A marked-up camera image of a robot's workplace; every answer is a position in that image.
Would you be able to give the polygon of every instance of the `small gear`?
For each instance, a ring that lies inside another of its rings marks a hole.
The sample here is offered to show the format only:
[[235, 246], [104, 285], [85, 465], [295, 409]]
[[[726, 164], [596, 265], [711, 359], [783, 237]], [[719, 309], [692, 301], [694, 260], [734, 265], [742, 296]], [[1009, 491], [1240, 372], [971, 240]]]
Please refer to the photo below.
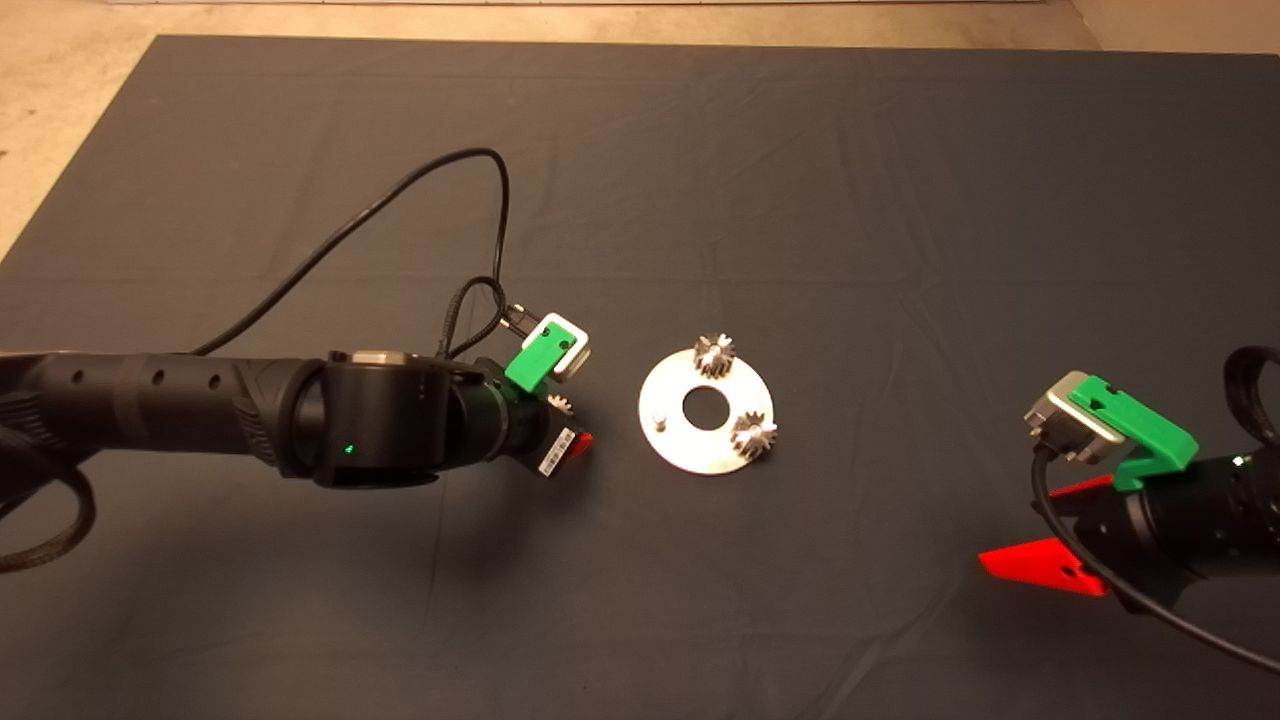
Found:
[[550, 405], [566, 415], [573, 414], [573, 404], [570, 402], [563, 395], [548, 395], [547, 405]]
[[778, 441], [778, 425], [765, 423], [763, 413], [746, 413], [733, 423], [732, 439], [739, 455], [755, 460]]
[[707, 378], [722, 378], [733, 365], [733, 338], [724, 333], [714, 340], [701, 336], [694, 345], [694, 366]]

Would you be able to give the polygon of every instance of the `floor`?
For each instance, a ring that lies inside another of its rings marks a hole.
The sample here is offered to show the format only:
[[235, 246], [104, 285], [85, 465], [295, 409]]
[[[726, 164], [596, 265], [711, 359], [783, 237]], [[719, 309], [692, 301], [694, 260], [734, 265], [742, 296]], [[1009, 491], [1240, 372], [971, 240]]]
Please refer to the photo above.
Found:
[[157, 33], [1274, 53], [1280, 3], [1164, 0], [1152, 10], [1147, 0], [573, 8], [0, 0], [0, 28], [3, 258]]

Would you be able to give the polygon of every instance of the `gear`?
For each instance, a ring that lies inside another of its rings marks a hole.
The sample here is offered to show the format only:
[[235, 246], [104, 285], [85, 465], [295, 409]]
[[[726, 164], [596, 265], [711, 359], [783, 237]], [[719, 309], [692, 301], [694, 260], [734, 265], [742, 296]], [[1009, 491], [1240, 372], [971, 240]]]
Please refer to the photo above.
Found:
[[733, 365], [733, 338], [724, 333], [714, 340], [701, 336], [694, 345], [694, 366], [707, 378], [722, 378]]
[[563, 395], [548, 395], [547, 405], [550, 405], [566, 415], [573, 414], [573, 404], [570, 402]]
[[748, 460], [755, 460], [773, 448], [778, 441], [778, 425], [765, 423], [763, 413], [746, 413], [733, 421], [733, 450]]

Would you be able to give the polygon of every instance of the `metal plate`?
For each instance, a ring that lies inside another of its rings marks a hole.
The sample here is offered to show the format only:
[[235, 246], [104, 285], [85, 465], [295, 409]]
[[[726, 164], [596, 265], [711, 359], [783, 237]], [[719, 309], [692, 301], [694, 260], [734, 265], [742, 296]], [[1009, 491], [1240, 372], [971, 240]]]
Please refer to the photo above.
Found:
[[[685, 416], [685, 396], [700, 387], [717, 389], [728, 402], [728, 418], [713, 430], [695, 427]], [[742, 361], [721, 378], [705, 378], [694, 368], [694, 351], [668, 355], [649, 372], [640, 388], [640, 427], [658, 455], [681, 470], [699, 475], [732, 473], [750, 462], [733, 450], [733, 420], [745, 413], [763, 413], [773, 419], [773, 397], [759, 373]], [[666, 420], [658, 429], [659, 418]]]

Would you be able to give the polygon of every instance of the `green mount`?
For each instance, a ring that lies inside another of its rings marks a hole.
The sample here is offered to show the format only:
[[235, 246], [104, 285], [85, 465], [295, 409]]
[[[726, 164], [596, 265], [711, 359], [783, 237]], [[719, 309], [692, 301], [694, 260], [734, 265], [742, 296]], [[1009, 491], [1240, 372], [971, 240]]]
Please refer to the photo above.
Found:
[[1071, 402], [1111, 425], [1138, 447], [1125, 457], [1111, 479], [1119, 492], [1143, 488], [1142, 478], [1183, 470], [1199, 445], [1187, 430], [1097, 375], [1076, 386]]
[[534, 338], [529, 347], [516, 355], [503, 372], [507, 379], [530, 395], [545, 395], [543, 380], [556, 369], [556, 364], [573, 347], [577, 338], [573, 333], [548, 323], [541, 334]]

